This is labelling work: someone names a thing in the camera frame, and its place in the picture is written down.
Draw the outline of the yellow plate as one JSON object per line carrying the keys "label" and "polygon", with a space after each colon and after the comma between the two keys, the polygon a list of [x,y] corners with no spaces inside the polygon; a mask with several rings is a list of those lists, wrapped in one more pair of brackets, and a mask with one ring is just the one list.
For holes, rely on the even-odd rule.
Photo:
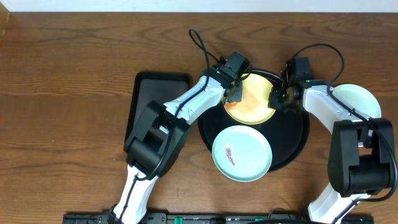
{"label": "yellow plate", "polygon": [[268,79],[252,73],[243,80],[241,101],[225,103],[224,108],[233,119],[240,123],[263,123],[275,113],[275,109],[268,107],[272,88],[273,84]]}

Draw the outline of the light green plate bottom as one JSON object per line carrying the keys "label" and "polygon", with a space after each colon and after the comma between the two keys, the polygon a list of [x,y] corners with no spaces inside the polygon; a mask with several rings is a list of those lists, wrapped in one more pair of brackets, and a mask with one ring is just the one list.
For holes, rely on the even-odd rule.
{"label": "light green plate bottom", "polygon": [[243,125],[230,126],[215,138],[211,153],[218,170],[238,182],[252,182],[271,168],[272,149],[258,130]]}

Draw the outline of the light green plate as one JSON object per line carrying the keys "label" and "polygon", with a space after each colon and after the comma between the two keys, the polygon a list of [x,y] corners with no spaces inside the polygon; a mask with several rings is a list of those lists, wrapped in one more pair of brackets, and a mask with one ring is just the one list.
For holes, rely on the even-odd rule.
{"label": "light green plate", "polygon": [[211,153],[218,170],[238,182],[252,182],[271,168],[272,149],[258,130],[243,125],[230,126],[215,138]]}
{"label": "light green plate", "polygon": [[342,84],[336,86],[334,91],[356,110],[359,110],[372,118],[382,117],[379,102],[367,89],[354,84]]}

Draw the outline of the light green plate top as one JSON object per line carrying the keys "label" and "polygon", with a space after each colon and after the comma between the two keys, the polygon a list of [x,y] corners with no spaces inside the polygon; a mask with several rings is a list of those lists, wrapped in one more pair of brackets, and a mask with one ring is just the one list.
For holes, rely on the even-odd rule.
{"label": "light green plate top", "polygon": [[359,110],[372,118],[382,117],[379,102],[367,89],[354,84],[342,84],[336,86],[334,91],[356,110]]}

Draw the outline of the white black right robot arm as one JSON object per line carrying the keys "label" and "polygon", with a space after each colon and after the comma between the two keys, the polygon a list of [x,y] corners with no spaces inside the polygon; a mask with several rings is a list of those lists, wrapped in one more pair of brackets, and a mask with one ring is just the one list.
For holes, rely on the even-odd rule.
{"label": "white black right robot arm", "polygon": [[341,223],[360,202],[381,202],[397,189],[392,123],[356,110],[323,80],[311,74],[281,74],[269,97],[276,110],[314,115],[331,132],[329,183],[307,208],[311,223]]}

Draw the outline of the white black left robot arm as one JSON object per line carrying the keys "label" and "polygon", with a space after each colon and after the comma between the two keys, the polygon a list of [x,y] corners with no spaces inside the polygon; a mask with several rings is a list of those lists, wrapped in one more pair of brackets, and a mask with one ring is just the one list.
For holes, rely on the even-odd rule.
{"label": "white black left robot arm", "polygon": [[218,105],[245,73],[245,68],[206,69],[198,83],[178,98],[164,104],[147,104],[124,143],[127,181],[119,203],[111,211],[110,223],[142,220],[155,182],[177,160],[191,124]]}

